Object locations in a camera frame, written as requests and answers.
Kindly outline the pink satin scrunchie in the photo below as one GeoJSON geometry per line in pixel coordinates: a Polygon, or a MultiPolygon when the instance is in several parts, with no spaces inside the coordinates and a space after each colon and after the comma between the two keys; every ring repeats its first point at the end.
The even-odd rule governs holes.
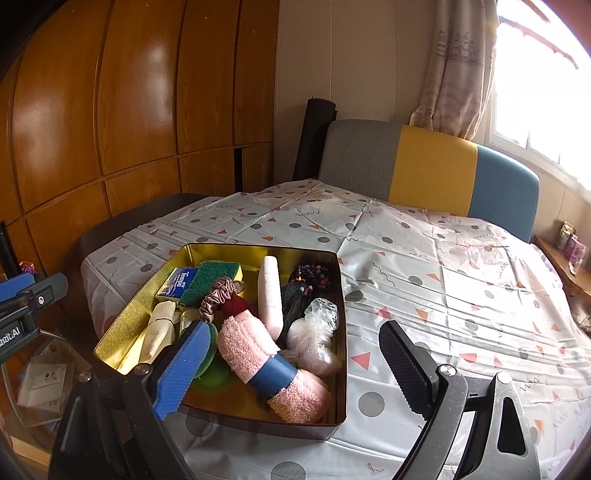
{"type": "Polygon", "coordinates": [[[214,318],[215,308],[230,300],[233,295],[242,293],[243,289],[245,287],[240,280],[233,280],[228,276],[216,279],[201,301],[199,319],[205,323],[211,323],[214,318]]]}

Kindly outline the red christmas sock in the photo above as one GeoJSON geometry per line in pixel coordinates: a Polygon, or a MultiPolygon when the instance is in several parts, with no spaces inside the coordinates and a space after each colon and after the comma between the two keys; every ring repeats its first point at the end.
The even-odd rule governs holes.
{"type": "Polygon", "coordinates": [[[249,302],[239,295],[232,295],[221,305],[223,319],[235,317],[236,315],[239,315],[245,311],[253,314],[252,307],[250,306],[249,302]]]}

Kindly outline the pink patterned curtain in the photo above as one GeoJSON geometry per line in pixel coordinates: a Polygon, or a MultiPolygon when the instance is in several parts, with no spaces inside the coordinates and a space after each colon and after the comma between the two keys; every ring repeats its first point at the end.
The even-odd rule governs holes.
{"type": "Polygon", "coordinates": [[[428,70],[412,126],[475,137],[491,97],[498,25],[495,1],[436,3],[428,70]]]}

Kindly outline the beige cloth roll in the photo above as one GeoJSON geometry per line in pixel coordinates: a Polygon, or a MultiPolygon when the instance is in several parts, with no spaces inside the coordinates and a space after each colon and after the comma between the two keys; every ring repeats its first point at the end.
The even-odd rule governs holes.
{"type": "Polygon", "coordinates": [[[145,329],[139,355],[140,363],[151,364],[163,348],[173,343],[175,308],[176,304],[172,301],[163,301],[155,305],[145,329]]]}

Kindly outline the patterned white tablecloth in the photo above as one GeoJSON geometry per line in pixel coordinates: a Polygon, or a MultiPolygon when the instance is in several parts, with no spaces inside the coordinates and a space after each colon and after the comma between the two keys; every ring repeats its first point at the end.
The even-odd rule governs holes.
{"type": "Polygon", "coordinates": [[[201,479],[389,479],[422,427],[378,345],[394,319],[467,376],[506,372],[524,407],[540,475],[553,479],[590,427],[590,341],[547,259],[488,222],[391,206],[318,181],[202,200],[126,228],[81,275],[103,333],[137,290],[192,241],[329,250],[342,272],[346,421],[325,442],[167,421],[201,479]]]}

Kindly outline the papers under glass table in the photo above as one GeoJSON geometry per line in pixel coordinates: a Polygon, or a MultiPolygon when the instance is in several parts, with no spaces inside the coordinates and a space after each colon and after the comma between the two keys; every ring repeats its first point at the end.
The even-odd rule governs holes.
{"type": "Polygon", "coordinates": [[[89,367],[69,343],[51,340],[27,364],[17,405],[61,413],[78,375],[89,367]]]}

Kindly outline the white plastic bag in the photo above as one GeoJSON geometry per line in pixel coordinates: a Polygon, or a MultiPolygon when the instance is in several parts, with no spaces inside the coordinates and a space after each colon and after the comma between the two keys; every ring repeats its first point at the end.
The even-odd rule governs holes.
{"type": "Polygon", "coordinates": [[[304,316],[290,325],[287,349],[281,354],[297,368],[325,378],[337,374],[342,362],[332,351],[332,336],[339,327],[338,307],[325,298],[315,298],[304,316]]]}

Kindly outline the green yellow scrub sponge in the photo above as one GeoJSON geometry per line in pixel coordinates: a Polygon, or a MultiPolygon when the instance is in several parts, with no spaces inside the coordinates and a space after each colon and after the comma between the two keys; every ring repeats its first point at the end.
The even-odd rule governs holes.
{"type": "Polygon", "coordinates": [[[181,295],[178,305],[196,307],[211,291],[211,287],[221,277],[242,280],[242,266],[237,262],[204,261],[197,266],[197,273],[181,295]]]}

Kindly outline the pink sock with blue band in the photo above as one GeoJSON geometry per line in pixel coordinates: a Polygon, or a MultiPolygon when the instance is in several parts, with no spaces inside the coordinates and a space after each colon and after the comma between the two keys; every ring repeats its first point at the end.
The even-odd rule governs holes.
{"type": "Polygon", "coordinates": [[[217,350],[242,383],[256,389],[284,422],[310,424],[329,410],[329,387],[311,372],[294,367],[262,321],[247,311],[223,321],[217,350]]]}

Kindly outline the dark brown chair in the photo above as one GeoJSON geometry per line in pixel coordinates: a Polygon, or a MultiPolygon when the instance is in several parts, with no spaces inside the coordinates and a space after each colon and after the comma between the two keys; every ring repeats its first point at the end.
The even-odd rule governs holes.
{"type": "Polygon", "coordinates": [[[202,199],[205,199],[204,195],[193,193],[168,195],[115,215],[81,235],[79,258],[83,260],[122,234],[202,199]]]}

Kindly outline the pink box on desk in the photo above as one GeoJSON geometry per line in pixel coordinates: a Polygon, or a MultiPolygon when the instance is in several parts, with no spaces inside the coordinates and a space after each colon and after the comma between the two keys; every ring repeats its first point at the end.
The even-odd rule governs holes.
{"type": "Polygon", "coordinates": [[[586,246],[579,240],[576,234],[573,234],[565,247],[565,258],[570,265],[577,269],[582,264],[585,254],[586,246]]]}

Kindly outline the white sponge block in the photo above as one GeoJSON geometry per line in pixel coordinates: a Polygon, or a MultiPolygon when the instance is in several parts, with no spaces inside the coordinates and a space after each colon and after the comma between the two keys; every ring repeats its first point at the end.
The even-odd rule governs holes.
{"type": "Polygon", "coordinates": [[[281,302],[280,272],[276,257],[264,256],[257,278],[257,308],[259,319],[273,340],[283,330],[283,302],[281,302]]]}

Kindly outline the black braided hair wig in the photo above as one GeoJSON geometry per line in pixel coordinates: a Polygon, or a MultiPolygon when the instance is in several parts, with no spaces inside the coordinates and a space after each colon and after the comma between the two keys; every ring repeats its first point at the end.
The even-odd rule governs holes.
{"type": "Polygon", "coordinates": [[[329,269],[322,264],[301,264],[290,274],[286,285],[281,287],[283,305],[283,330],[277,339],[281,347],[287,345],[287,332],[295,320],[304,316],[311,301],[331,287],[329,269]]]}

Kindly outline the wooden side desk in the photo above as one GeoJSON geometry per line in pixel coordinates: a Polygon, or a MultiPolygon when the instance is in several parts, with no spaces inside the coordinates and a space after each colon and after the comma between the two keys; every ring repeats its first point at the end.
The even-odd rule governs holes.
{"type": "Polygon", "coordinates": [[[589,303],[591,293],[590,272],[581,267],[578,269],[577,273],[573,275],[569,270],[567,259],[559,250],[537,235],[533,237],[533,243],[541,249],[555,268],[563,283],[566,294],[568,296],[577,297],[585,303],[589,303]]]}

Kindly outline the blue tissue pack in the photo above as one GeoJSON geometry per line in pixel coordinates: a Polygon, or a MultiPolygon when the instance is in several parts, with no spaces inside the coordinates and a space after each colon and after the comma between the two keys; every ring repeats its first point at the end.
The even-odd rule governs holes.
{"type": "Polygon", "coordinates": [[[178,303],[195,275],[197,275],[197,271],[198,269],[194,267],[174,268],[156,292],[155,299],[178,303]]]}

